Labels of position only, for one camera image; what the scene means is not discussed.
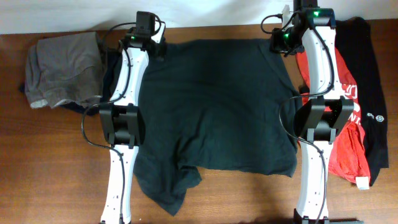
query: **white wall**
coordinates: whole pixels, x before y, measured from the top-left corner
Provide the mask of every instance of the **white wall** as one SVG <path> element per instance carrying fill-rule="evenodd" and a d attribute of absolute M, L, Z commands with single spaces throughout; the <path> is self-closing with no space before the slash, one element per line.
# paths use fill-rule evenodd
<path fill-rule="evenodd" d="M 136 11 L 156 13 L 167 27 L 259 24 L 293 0 L 0 0 L 0 34 L 108 29 L 135 21 Z M 318 0 L 336 18 L 398 17 L 398 0 Z M 280 22 L 269 19 L 267 23 Z"/>

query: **gray folded cloth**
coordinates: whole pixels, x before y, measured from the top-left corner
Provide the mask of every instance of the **gray folded cloth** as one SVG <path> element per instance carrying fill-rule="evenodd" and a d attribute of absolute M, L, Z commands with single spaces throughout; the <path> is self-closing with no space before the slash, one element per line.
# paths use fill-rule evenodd
<path fill-rule="evenodd" d="M 96 32 L 40 40 L 26 61 L 25 94 L 31 108 L 100 102 L 104 65 Z"/>

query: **wooden surface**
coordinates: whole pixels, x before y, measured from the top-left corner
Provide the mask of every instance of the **wooden surface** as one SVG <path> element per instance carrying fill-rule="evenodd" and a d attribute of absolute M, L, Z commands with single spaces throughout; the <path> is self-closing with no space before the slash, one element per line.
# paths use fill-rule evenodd
<path fill-rule="evenodd" d="M 398 223 L 398 20 L 370 21 L 389 117 L 390 169 L 360 191 L 330 176 L 330 218 Z M 80 114 L 57 108 L 32 110 L 18 86 L 29 46 L 61 34 L 0 35 L 0 223 L 98 223 L 109 177 L 109 152 L 89 146 Z M 110 37 L 115 42 L 118 31 Z M 167 29 L 168 42 L 266 38 L 258 26 Z M 293 57 L 285 59 L 295 86 L 302 83 Z M 89 138 L 104 143 L 100 118 L 86 119 Z M 149 200 L 133 179 L 133 223 L 249 223 L 290 220 L 299 199 L 301 152 L 294 178 L 200 169 L 175 217 Z"/>

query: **red garment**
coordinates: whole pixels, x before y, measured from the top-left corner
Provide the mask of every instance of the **red garment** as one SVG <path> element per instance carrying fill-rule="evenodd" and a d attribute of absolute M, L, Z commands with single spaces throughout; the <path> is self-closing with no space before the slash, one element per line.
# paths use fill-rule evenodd
<path fill-rule="evenodd" d="M 361 108 L 358 103 L 358 89 L 355 79 L 349 72 L 339 51 L 336 51 L 337 71 L 341 87 L 345 91 L 345 98 L 354 101 L 354 111 L 343 130 L 336 137 L 329 161 L 329 172 L 356 183 L 355 177 L 369 177 L 371 174 L 365 157 L 363 140 L 365 131 L 361 126 Z M 296 55 L 298 68 L 304 82 L 310 87 L 307 55 Z"/>

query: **white tag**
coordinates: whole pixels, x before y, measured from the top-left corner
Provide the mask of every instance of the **white tag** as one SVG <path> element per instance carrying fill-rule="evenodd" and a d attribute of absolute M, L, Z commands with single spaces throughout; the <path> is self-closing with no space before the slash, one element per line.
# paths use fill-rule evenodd
<path fill-rule="evenodd" d="M 359 190 L 369 190 L 369 177 L 355 177 L 355 182 Z"/>

